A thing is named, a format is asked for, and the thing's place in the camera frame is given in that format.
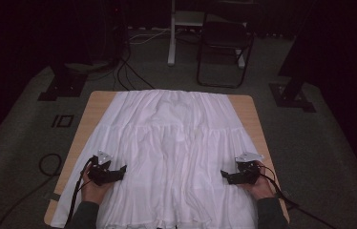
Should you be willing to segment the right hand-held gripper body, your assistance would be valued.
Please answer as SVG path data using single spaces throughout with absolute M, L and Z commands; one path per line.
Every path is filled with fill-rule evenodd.
M 239 172 L 236 174 L 237 184 L 255 184 L 260 176 L 260 162 L 263 156 L 259 154 L 243 153 L 235 157 Z

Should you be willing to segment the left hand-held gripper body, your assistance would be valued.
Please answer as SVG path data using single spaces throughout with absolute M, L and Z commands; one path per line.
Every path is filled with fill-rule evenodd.
M 91 158 L 91 168 L 89 171 L 89 179 L 98 186 L 108 183 L 107 179 L 112 175 L 109 167 L 112 162 L 112 157 L 108 154 L 98 151 L 96 156 Z

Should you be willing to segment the white pleated skirt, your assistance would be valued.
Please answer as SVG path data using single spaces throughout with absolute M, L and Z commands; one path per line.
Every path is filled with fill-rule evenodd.
M 84 164 L 103 152 L 112 169 L 127 171 L 100 205 L 97 228 L 257 229 L 253 198 L 221 175 L 255 151 L 224 94 L 120 92 L 76 161 L 51 225 L 65 225 Z

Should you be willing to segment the person's left hand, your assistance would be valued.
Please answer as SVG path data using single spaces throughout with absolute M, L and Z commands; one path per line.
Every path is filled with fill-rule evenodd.
M 82 173 L 83 185 L 81 187 L 81 199 L 100 205 L 109 190 L 114 186 L 113 183 L 106 183 L 98 186 L 89 179 L 89 171 L 91 166 L 88 166 Z

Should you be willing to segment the person's right hand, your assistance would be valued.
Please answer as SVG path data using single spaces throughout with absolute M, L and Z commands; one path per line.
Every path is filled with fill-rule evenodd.
M 275 197 L 274 192 L 269 184 L 269 181 L 264 176 L 265 166 L 259 161 L 260 176 L 254 184 L 241 184 L 240 187 L 247 191 L 255 200 L 260 200 L 263 198 L 273 198 Z

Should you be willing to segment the black stand base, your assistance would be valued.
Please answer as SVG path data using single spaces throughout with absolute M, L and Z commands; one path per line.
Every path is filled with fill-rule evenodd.
M 58 97 L 80 97 L 88 75 L 71 72 L 64 64 L 50 65 L 54 77 L 38 101 L 55 101 Z
M 286 84 L 270 83 L 269 89 L 278 107 L 299 108 L 305 113 L 315 113 L 313 104 L 305 97 L 303 85 L 303 80 L 291 78 Z

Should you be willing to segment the black folding chair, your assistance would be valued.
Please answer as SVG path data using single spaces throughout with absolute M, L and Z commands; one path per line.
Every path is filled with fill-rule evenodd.
M 254 45 L 255 31 L 264 15 L 263 6 L 253 0 L 214 0 L 208 4 L 202 20 L 197 54 L 196 79 L 200 85 L 235 89 L 244 82 Z M 234 51 L 235 63 L 239 62 L 246 51 L 241 77 L 235 85 L 208 83 L 201 80 L 200 70 L 204 46 Z

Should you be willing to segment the white metal stand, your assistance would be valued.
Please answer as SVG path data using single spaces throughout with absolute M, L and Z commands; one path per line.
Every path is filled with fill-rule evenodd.
M 167 65 L 172 67 L 176 62 L 176 26 L 200 28 L 203 20 L 203 12 L 192 10 L 177 10 L 176 0 L 171 0 L 170 13 L 170 44 L 167 57 Z

